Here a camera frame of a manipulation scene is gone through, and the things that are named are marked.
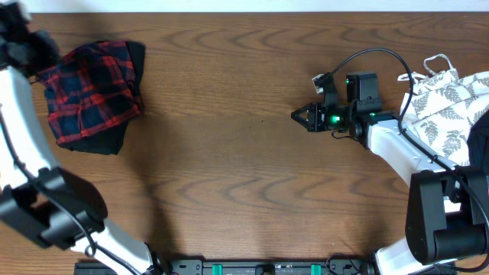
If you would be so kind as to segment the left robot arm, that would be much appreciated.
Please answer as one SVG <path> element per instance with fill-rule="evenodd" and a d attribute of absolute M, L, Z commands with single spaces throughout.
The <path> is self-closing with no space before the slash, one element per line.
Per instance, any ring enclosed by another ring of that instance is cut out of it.
<path fill-rule="evenodd" d="M 85 254 L 116 274 L 164 274 L 146 243 L 108 218 L 90 182 L 63 169 L 49 148 L 30 78 L 57 61 L 46 31 L 28 29 L 19 1 L 1 4 L 1 220 L 41 248 Z"/>

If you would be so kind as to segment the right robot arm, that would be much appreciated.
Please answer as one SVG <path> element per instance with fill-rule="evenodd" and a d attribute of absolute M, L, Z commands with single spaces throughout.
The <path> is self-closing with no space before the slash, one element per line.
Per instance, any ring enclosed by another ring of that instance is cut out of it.
<path fill-rule="evenodd" d="M 456 274 L 457 260 L 488 254 L 488 194 L 484 174 L 439 157 L 382 109 L 377 76 L 346 76 L 347 105 L 338 103 L 331 73 L 313 78 L 321 102 L 292 112 L 309 132 L 352 139 L 385 160 L 409 187 L 405 236 L 371 260 L 353 264 L 357 274 Z"/>

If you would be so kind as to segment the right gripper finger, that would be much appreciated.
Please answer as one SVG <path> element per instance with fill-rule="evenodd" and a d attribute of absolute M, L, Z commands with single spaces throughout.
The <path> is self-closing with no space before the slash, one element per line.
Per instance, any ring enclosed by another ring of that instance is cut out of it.
<path fill-rule="evenodd" d="M 304 105 L 301 108 L 293 111 L 291 113 L 292 117 L 309 117 L 310 114 L 316 113 L 317 104 L 315 102 L 311 102 L 309 104 Z"/>
<path fill-rule="evenodd" d="M 310 130 L 310 125 L 309 125 L 309 112 L 308 111 L 300 111 L 296 110 L 291 113 L 291 118 L 299 123 L 301 126 L 303 126 L 307 131 Z"/>

